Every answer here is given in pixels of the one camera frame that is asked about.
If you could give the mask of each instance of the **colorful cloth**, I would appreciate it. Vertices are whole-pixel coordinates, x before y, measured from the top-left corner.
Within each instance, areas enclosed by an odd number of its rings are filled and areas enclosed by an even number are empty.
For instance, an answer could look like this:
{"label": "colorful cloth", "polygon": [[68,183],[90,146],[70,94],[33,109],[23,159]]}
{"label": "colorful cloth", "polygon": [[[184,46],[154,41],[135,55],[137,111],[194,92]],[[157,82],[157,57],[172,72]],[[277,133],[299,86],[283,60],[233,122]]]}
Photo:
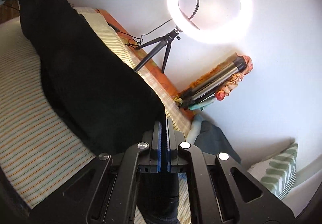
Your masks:
{"label": "colorful cloth", "polygon": [[250,73],[253,69],[253,62],[249,56],[244,56],[247,67],[244,71],[232,75],[227,81],[219,86],[218,91],[215,93],[217,100],[222,101],[225,96],[229,96],[231,91],[238,86],[238,83],[243,80],[244,76]]}

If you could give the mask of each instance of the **bolt head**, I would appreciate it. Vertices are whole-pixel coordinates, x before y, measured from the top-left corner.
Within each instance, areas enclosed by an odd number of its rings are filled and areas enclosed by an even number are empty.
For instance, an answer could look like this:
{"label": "bolt head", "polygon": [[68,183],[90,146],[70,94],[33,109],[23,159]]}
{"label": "bolt head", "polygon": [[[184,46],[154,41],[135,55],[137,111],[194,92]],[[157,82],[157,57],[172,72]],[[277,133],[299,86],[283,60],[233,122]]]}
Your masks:
{"label": "bolt head", "polygon": [[140,149],[140,150],[144,150],[146,149],[147,147],[149,146],[149,144],[147,144],[146,142],[140,142],[137,147]]}
{"label": "bolt head", "polygon": [[101,153],[100,155],[99,155],[99,159],[101,160],[101,161],[105,161],[105,160],[107,160],[109,158],[109,154],[107,154],[107,153]]}

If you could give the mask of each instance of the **led ring light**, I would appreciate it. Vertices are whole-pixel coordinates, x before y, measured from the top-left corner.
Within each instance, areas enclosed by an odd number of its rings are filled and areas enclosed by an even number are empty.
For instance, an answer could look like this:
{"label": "led ring light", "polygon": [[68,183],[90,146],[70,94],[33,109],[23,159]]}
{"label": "led ring light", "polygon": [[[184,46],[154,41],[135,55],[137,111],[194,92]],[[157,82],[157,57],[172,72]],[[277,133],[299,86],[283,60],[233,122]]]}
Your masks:
{"label": "led ring light", "polygon": [[229,43],[243,37],[252,18],[252,0],[239,0],[238,16],[216,29],[198,30],[181,13],[178,0],[167,0],[175,24],[189,37],[205,43]]}

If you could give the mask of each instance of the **black knit fabric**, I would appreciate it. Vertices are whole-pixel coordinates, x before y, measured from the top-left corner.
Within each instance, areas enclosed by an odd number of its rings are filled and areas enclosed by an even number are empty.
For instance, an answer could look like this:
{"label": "black knit fabric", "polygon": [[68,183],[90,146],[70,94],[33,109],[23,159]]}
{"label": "black knit fabric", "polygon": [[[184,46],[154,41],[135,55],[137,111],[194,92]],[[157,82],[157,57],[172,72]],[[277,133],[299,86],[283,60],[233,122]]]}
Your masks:
{"label": "black knit fabric", "polygon": [[178,174],[141,174],[137,206],[147,224],[180,224]]}
{"label": "black knit fabric", "polygon": [[156,93],[66,0],[21,0],[24,35],[41,59],[44,93],[96,155],[124,152],[165,117]]}

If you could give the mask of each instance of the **electrical cable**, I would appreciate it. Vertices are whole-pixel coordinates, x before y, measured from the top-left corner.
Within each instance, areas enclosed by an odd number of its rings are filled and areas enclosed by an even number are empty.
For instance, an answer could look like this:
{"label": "electrical cable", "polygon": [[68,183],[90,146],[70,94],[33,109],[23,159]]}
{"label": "electrical cable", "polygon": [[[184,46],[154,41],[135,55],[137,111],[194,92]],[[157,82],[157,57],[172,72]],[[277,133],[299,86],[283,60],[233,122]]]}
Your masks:
{"label": "electrical cable", "polygon": [[132,36],[132,35],[130,35],[130,34],[128,34],[128,33],[125,33],[125,32],[122,32],[122,31],[118,31],[119,33],[123,33],[123,34],[125,34],[125,35],[129,35],[129,36],[131,36],[132,38],[135,38],[135,39],[140,39],[140,38],[138,38],[138,37],[134,37],[134,36]]}
{"label": "electrical cable", "polygon": [[10,6],[10,5],[8,5],[8,4],[3,4],[4,6],[7,6],[7,7],[9,7],[9,8],[12,8],[12,9],[14,9],[14,10],[16,10],[16,11],[18,11],[18,12],[20,12],[20,10],[18,10],[18,9],[16,9],[15,7],[12,7],[12,6]]}
{"label": "electrical cable", "polygon": [[[200,1],[199,1],[199,0],[197,0],[196,8],[194,9],[194,12],[193,12],[193,13],[191,14],[191,16],[189,17],[189,20],[191,20],[191,19],[196,15],[196,13],[197,13],[197,11],[198,11],[198,8],[199,8],[199,3],[200,3]],[[139,46],[141,46],[141,44],[142,44],[142,42],[143,42],[143,38],[142,38],[143,36],[147,36],[147,35],[149,35],[150,33],[154,32],[154,31],[155,31],[155,30],[157,30],[158,28],[161,28],[163,25],[167,24],[167,23],[168,23],[168,22],[170,22],[171,20],[172,20],[172,19],[167,20],[166,22],[162,23],[160,26],[156,27],[155,29],[151,30],[150,32],[148,32],[148,33],[146,33],[146,34],[142,34],[139,38],[138,38],[138,37],[134,37],[134,36],[132,36],[132,35],[130,35],[130,34],[128,34],[128,33],[122,32],[122,31],[118,31],[118,32],[123,33],[123,34],[125,34],[125,35],[129,35],[129,36],[131,36],[132,38],[139,39],[140,41],[136,41],[135,39],[129,39],[129,41],[130,41],[130,40],[134,40],[136,43],[138,43],[138,45],[139,45]],[[134,49],[135,49],[135,47],[137,47],[137,46],[138,46],[138,45],[135,45],[135,44],[132,44],[132,43],[127,43],[126,45],[127,45],[127,46],[130,46],[130,47],[132,47],[132,48],[134,48]]]}
{"label": "electrical cable", "polygon": [[157,30],[158,28],[161,28],[164,24],[167,24],[168,22],[172,21],[172,19],[170,20],[167,20],[166,22],[162,23],[160,26],[156,27],[154,30],[151,30],[149,33],[147,34],[142,34],[141,37],[140,37],[140,43],[139,43],[139,46],[141,46],[142,42],[143,42],[143,36],[147,36],[149,35],[150,33],[154,32],[155,30]]}
{"label": "electrical cable", "polygon": [[191,20],[197,13],[198,11],[198,8],[199,8],[199,0],[197,0],[197,5],[196,5],[196,8],[194,9],[194,12],[191,14],[191,16],[189,17],[189,20]]}

